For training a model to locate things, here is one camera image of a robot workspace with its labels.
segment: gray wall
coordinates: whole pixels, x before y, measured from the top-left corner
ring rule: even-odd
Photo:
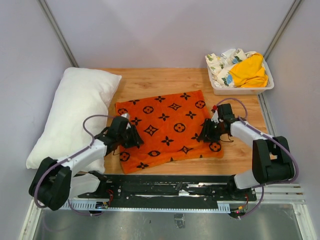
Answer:
[[[266,98],[279,134],[300,166],[298,181],[320,236],[320,1],[306,0],[268,59],[274,90]]]
[[[205,67],[264,53],[293,0],[47,0],[81,67]]]
[[[35,174],[26,159],[70,66],[36,0],[0,1],[0,239],[14,240]]]

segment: wooden tabletop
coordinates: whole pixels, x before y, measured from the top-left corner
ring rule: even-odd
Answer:
[[[226,97],[236,97],[247,107],[249,123],[263,132],[267,131],[257,96],[214,95],[206,68],[103,68],[102,70],[122,75],[122,80],[109,107],[110,115],[116,114],[116,102],[202,90],[209,110]],[[245,111],[239,103],[232,100],[227,103],[231,103],[236,116],[244,116]],[[228,140],[228,137],[223,135],[221,139]],[[232,175],[250,169],[252,149],[235,137],[231,139],[234,142],[221,142],[224,149],[223,158],[173,161],[146,168],[134,174]],[[106,156],[104,167],[106,174],[123,173],[119,155]]]

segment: orange towel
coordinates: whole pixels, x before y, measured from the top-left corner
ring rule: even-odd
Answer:
[[[201,90],[148,97],[115,104],[116,112],[130,114],[130,122],[144,141],[139,148],[120,147],[125,174],[172,161],[222,158],[220,143],[198,140],[210,113]]]

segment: gray floor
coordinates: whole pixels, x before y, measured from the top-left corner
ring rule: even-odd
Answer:
[[[44,230],[43,220],[52,232]],[[70,210],[43,211],[34,240],[64,239],[302,240],[302,237],[290,204],[265,204],[242,220],[221,213],[186,213],[182,229],[176,227],[173,212],[110,211],[99,217],[87,217]]]

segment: pile of clothes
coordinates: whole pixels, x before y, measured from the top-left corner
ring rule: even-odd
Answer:
[[[214,85],[218,88],[264,88],[268,83],[264,57],[255,51],[230,49],[217,56],[205,56]]]

